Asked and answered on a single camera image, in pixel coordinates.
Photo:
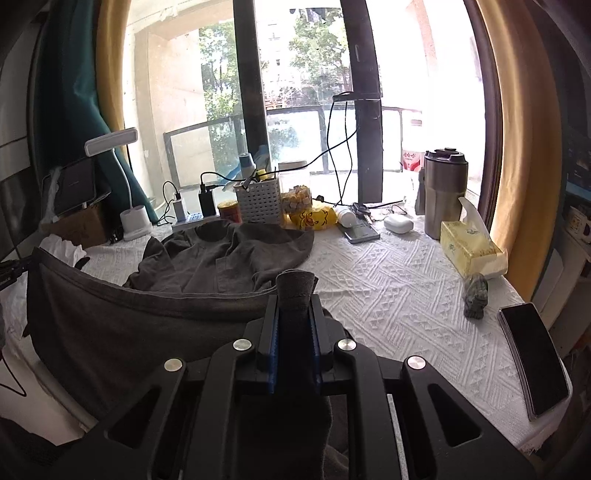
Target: yellow curtain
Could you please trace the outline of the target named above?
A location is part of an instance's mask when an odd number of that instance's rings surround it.
[[[503,110],[501,182],[491,235],[509,253],[507,279],[525,301],[550,247],[561,180],[558,95],[524,0],[476,0],[495,55]]]
[[[96,30],[96,91],[100,112],[111,131],[123,120],[123,47],[131,0],[102,0]],[[125,158],[127,151],[122,149]]]

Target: window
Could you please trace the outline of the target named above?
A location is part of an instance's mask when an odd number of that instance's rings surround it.
[[[198,211],[202,172],[232,176],[260,145],[275,165],[310,161],[356,129],[302,172],[313,195],[400,200],[424,150],[455,147],[478,198],[486,72],[462,0],[251,2],[132,0],[125,122],[138,127],[132,166],[157,205],[164,180]],[[361,99],[333,105],[342,92]]]

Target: teal curtain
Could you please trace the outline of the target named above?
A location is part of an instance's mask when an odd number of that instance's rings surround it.
[[[98,107],[95,79],[95,32],[100,0],[53,2],[41,37],[34,96],[34,162],[39,178],[51,168],[85,156],[87,140],[108,133]],[[145,205],[152,223],[158,218],[119,151],[96,157],[97,184],[108,185],[110,210],[129,208],[125,171],[134,206]]]

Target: keys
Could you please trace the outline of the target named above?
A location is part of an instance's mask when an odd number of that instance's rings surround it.
[[[351,205],[351,210],[353,210],[353,213],[357,215],[359,218],[365,219],[365,221],[368,222],[370,225],[373,224],[373,222],[371,221],[371,211],[363,203],[353,203]]]

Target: gray statue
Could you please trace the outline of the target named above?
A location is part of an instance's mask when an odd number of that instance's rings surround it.
[[[488,305],[488,282],[481,273],[470,275],[464,281],[464,316],[480,320]]]

